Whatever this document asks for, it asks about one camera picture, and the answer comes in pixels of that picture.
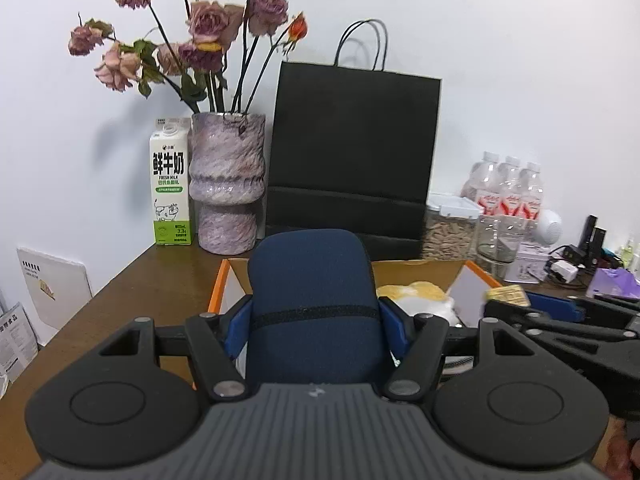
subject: vase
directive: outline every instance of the vase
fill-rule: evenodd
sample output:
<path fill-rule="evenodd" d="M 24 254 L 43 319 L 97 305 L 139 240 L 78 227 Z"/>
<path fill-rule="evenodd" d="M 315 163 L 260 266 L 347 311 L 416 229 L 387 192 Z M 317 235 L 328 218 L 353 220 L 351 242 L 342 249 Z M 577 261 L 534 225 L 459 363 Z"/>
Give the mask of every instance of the vase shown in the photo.
<path fill-rule="evenodd" d="M 200 203 L 198 242 L 215 254 L 255 245 L 253 204 L 264 194 L 264 115 L 193 116 L 191 198 Z"/>

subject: red and white label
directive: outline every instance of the red and white label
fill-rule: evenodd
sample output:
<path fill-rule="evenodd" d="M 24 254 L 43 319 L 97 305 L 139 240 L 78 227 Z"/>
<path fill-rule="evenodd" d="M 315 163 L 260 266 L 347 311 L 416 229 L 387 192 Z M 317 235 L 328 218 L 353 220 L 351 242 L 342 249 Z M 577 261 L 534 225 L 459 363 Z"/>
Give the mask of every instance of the red and white label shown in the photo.
<path fill-rule="evenodd" d="M 528 218 L 529 220 L 537 220 L 541 204 L 542 201 L 539 198 L 524 197 L 516 211 L 516 216 Z"/>
<path fill-rule="evenodd" d="M 520 206 L 520 196 L 515 193 L 509 193 L 500 198 L 498 207 L 494 212 L 495 215 L 516 216 Z"/>
<path fill-rule="evenodd" d="M 478 190 L 476 192 L 476 203 L 484 208 L 483 215 L 492 215 L 500 202 L 500 195 L 491 191 Z"/>

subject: silver screw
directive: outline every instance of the silver screw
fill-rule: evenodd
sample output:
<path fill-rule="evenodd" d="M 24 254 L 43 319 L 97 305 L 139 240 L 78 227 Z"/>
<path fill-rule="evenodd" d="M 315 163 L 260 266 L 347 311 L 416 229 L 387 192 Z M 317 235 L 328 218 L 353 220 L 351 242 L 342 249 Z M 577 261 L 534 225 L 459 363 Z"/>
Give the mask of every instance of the silver screw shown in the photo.
<path fill-rule="evenodd" d="M 237 397 L 244 394 L 244 384 L 238 381 L 220 381 L 213 387 L 219 397 Z"/>
<path fill-rule="evenodd" d="M 394 395 L 410 396 L 420 392 L 420 384 L 409 379 L 400 379 L 393 381 L 389 385 L 389 391 Z"/>

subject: clear food container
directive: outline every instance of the clear food container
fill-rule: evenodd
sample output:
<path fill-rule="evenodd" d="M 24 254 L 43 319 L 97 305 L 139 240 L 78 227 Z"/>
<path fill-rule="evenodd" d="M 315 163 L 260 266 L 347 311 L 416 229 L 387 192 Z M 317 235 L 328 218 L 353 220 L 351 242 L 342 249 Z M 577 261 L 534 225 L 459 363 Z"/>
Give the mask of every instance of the clear food container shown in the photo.
<path fill-rule="evenodd" d="M 429 193 L 422 257 L 425 260 L 465 260 L 482 211 L 468 198 Z"/>

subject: purple bag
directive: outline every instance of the purple bag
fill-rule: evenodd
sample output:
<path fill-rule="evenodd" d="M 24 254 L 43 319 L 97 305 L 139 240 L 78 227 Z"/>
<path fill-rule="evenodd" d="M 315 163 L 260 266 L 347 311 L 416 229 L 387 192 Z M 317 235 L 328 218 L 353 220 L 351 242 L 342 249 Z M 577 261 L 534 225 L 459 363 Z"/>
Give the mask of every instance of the purple bag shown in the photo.
<path fill-rule="evenodd" d="M 628 298 L 640 298 L 640 285 L 636 277 L 625 269 L 597 269 L 589 288 L 587 297 L 595 294 L 612 294 Z"/>

